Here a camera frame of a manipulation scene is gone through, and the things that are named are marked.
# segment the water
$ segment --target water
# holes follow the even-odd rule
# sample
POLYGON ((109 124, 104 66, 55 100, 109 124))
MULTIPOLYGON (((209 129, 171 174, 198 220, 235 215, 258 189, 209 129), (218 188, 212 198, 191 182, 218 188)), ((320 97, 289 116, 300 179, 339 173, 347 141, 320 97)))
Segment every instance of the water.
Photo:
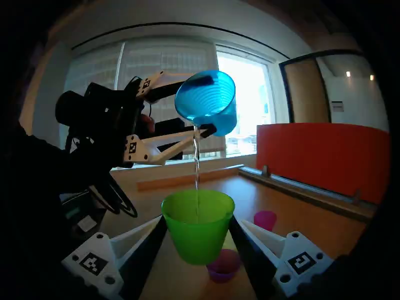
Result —
MULTIPOLYGON (((193 135, 193 157, 194 157, 194 187, 196 188, 196 191, 199 190, 199 182, 200 182, 200 174, 199 174, 199 168, 200 168, 200 149, 199 149, 199 143, 200 143, 200 130, 197 128, 196 125, 193 126, 194 130, 194 135, 193 135)), ((200 209, 200 203, 199 203, 199 193, 196 193, 196 217, 197 217, 197 222, 199 222, 199 209, 200 209)))

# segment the wall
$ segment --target wall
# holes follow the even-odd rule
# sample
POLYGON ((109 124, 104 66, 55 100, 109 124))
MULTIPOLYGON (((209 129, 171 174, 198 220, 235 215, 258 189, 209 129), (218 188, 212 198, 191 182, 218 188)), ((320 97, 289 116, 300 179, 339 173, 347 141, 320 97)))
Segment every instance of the wall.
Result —
POLYGON ((36 98, 38 96, 38 90, 41 85, 43 75, 45 74, 46 66, 49 62, 49 59, 53 55, 53 50, 54 48, 49 49, 40 59, 26 92, 25 101, 23 102, 21 115, 19 116, 19 123, 25 129, 28 135, 32 134, 34 111, 36 98))
POLYGON ((40 83, 33 80, 29 86, 32 93, 27 95, 27 107, 32 111, 34 102, 31 133, 48 143, 60 147, 60 126, 56 120, 55 107, 59 96, 64 91, 64 84, 71 62, 71 52, 63 44, 58 43, 45 55, 43 64, 36 70, 40 83))
POLYGON ((242 0, 277 18, 312 49, 361 50, 345 25, 322 1, 242 0))
POLYGON ((331 103, 342 101, 344 112, 331 112, 332 123, 355 124, 389 132, 388 117, 376 80, 356 77, 324 78, 331 103))
MULTIPOLYGON (((87 9, 57 27, 53 38, 63 40, 73 47, 89 38, 121 27, 154 22, 186 22, 214 26, 251 37, 268 44, 289 57, 310 52, 310 47, 282 22, 256 7, 238 0, 103 0, 87 6, 87 9)), ((116 32, 90 42, 93 47, 99 43, 109 43, 127 37, 148 35, 190 35, 222 39, 245 45, 243 38, 224 32, 216 36, 218 30, 186 26, 160 25, 141 27, 116 32)), ((92 46, 82 48, 89 50, 92 46)), ((271 52, 260 46, 262 52, 271 52)))

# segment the window blind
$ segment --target window blind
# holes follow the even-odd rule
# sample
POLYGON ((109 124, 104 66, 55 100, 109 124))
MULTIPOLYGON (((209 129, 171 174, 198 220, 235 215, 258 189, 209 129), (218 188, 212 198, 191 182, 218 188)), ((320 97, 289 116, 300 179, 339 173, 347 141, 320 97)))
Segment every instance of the window blind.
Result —
MULTIPOLYGON (((198 73, 210 69, 218 69, 216 63, 216 50, 214 45, 196 42, 174 43, 164 41, 160 43, 138 43, 127 41, 124 45, 119 67, 118 89, 122 90, 134 77, 142 79, 164 70, 169 73, 198 73)), ((157 121, 180 118, 175 110, 175 96, 169 96, 153 104, 151 117, 157 121)), ((143 113, 148 115, 150 106, 146 104, 143 113)), ((192 124, 181 118, 186 126, 192 124)), ((200 142, 200 152, 225 151, 225 138, 210 136, 200 142)), ((183 151, 193 154, 193 148, 188 147, 183 151)))
POLYGON ((83 96, 92 82, 114 89, 121 46, 121 42, 111 44, 73 59, 64 90, 83 96))
MULTIPOLYGON (((210 43, 182 39, 129 40, 97 48, 73 59, 64 90, 84 95, 91 82, 109 89, 117 87, 123 90, 134 76, 145 79, 161 70, 169 73, 198 73, 217 69, 216 48, 210 43)), ((156 122, 180 118, 174 101, 173 95, 152 105, 151 117, 156 122)), ((148 104, 145 104, 143 113, 149 115, 148 104)), ((182 120, 186 126, 192 125, 182 120)), ((68 128, 61 126, 62 145, 67 133, 68 128)), ((201 153, 220 151, 225 151, 224 137, 209 136, 200 142, 201 153)), ((188 147, 183 153, 193 154, 193 148, 188 147)))

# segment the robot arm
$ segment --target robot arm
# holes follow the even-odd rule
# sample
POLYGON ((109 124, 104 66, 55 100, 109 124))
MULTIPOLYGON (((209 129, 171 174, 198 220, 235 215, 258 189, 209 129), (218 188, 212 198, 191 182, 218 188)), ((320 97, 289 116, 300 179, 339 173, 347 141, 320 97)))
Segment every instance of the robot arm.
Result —
MULTIPOLYGON (((176 127, 171 128, 173 133, 170 134, 158 135, 156 132, 154 136, 142 138, 145 134, 137 126, 138 120, 144 102, 155 104, 162 98, 176 94, 192 75, 161 71, 145 79, 134 77, 124 90, 111 90, 91 83, 84 96, 72 91, 65 92, 59 98, 55 112, 58 122, 69 126, 65 148, 69 149, 72 138, 78 138, 81 142, 86 139, 87 144, 88 139, 96 142, 104 136, 112 136, 114 142, 115 137, 119 137, 125 145, 118 159, 119 166, 129 167, 133 163, 164 165, 192 143, 194 128, 176 127), (159 147, 163 145, 171 146, 160 151, 159 147)), ((207 76, 194 82, 195 85, 212 83, 212 78, 207 76)), ((202 139, 215 132, 216 128, 212 124, 200 127, 202 139)))

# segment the window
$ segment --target window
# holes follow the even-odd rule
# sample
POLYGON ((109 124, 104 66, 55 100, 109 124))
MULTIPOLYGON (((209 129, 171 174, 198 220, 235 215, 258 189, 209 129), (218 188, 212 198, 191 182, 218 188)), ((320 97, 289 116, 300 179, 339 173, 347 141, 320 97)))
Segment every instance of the window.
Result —
MULTIPOLYGON (((225 49, 223 47, 218 46, 217 49, 211 43, 166 38, 109 44, 72 61, 64 90, 83 95, 90 82, 122 90, 133 76, 146 78, 159 70, 197 73, 219 68, 235 82, 237 125, 226 137, 210 136, 202 140, 200 159, 254 154, 257 151, 257 125, 275 122, 267 62, 251 60, 248 53, 233 55, 220 51, 225 49)), ((149 112, 146 104, 143 113, 148 115, 149 112)), ((156 122, 179 117, 174 97, 154 104, 151 116, 156 122)), ((190 125, 187 120, 184 121, 187 126, 190 125)), ((67 134, 68 128, 61 126, 61 143, 65 143, 67 134)), ((192 147, 183 151, 183 160, 193 160, 192 147)))
POLYGON ((237 55, 217 52, 219 70, 236 86, 237 125, 225 136, 226 154, 257 152, 257 125, 274 123, 273 99, 265 64, 237 55))

